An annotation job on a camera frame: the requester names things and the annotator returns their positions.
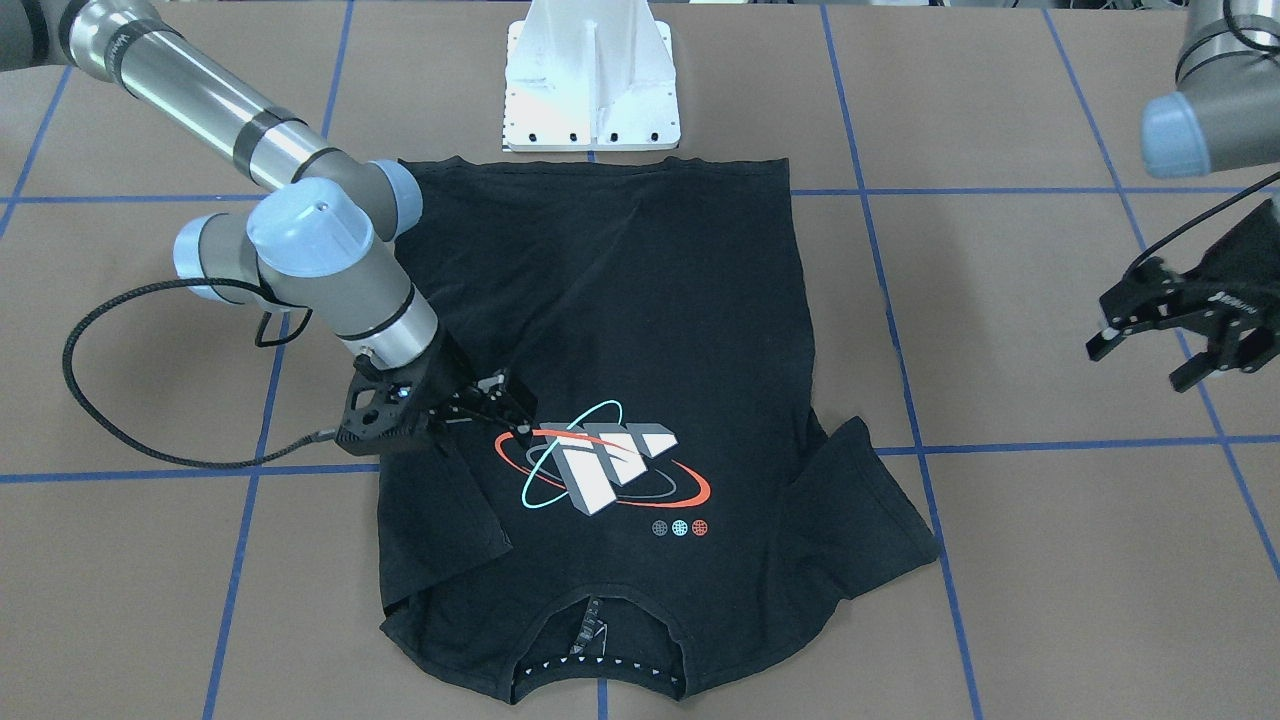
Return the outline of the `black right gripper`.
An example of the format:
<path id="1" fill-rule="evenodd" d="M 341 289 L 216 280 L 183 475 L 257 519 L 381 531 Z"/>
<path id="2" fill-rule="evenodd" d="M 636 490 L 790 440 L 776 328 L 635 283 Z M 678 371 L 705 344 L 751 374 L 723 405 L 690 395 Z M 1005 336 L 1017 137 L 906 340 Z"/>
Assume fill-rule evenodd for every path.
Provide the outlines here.
<path id="1" fill-rule="evenodd" d="M 477 379 L 448 331 L 438 331 L 422 354 L 404 366 L 379 369 L 370 352 L 361 352 L 353 368 L 337 428 L 337 446 L 349 455 L 381 456 L 426 447 L 431 413 L 451 405 L 470 384 L 470 411 L 476 419 L 511 432 L 521 446 L 534 441 L 535 395 L 512 370 Z"/>

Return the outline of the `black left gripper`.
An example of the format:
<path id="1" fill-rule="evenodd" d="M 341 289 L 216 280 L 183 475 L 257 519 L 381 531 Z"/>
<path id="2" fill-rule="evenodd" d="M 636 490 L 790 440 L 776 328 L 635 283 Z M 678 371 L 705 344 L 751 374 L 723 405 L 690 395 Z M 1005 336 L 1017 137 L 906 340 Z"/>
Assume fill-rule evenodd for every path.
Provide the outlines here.
<path id="1" fill-rule="evenodd" d="M 1187 277 L 1161 258 L 1125 270 L 1100 296 L 1101 331 L 1085 342 L 1097 363 L 1126 337 L 1181 327 L 1204 350 L 1170 373 L 1183 393 L 1215 373 L 1258 372 L 1277 356 L 1277 204 L 1266 200 L 1215 242 Z"/>

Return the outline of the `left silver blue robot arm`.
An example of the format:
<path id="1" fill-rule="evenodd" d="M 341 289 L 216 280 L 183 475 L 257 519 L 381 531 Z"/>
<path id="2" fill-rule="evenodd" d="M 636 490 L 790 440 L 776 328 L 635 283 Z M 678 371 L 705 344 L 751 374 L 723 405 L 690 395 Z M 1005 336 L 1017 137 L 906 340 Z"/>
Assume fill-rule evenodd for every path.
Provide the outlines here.
<path id="1" fill-rule="evenodd" d="M 1192 1 L 1176 88 L 1149 101 L 1140 141 L 1155 178 L 1201 177 L 1276 164 L 1279 6 Z M 1184 392 L 1225 372 L 1253 373 L 1277 356 L 1279 223 L 1271 195 L 1213 242 L 1192 269 L 1140 252 L 1100 296 L 1102 327 L 1087 342 L 1098 361 L 1133 334 L 1184 329 L 1204 348 L 1169 377 Z"/>

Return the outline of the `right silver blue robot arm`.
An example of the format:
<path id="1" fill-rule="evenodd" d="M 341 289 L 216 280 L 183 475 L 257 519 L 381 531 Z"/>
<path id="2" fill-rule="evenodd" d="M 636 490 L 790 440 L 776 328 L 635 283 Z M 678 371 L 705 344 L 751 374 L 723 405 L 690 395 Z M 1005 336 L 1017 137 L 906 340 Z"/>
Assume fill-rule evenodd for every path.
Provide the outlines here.
<path id="1" fill-rule="evenodd" d="M 196 47 L 358 160 L 498 161 L 506 31 L 524 3 L 164 3 Z M 3 482 L 159 475 L 70 396 L 72 328 L 169 281 L 188 220 L 262 190 L 177 123 L 65 67 L 3 76 Z M 166 454 L 236 461 L 335 424 L 351 356 L 319 320 L 282 348 L 260 313 L 164 290 L 81 337 L 76 377 L 123 430 Z"/>

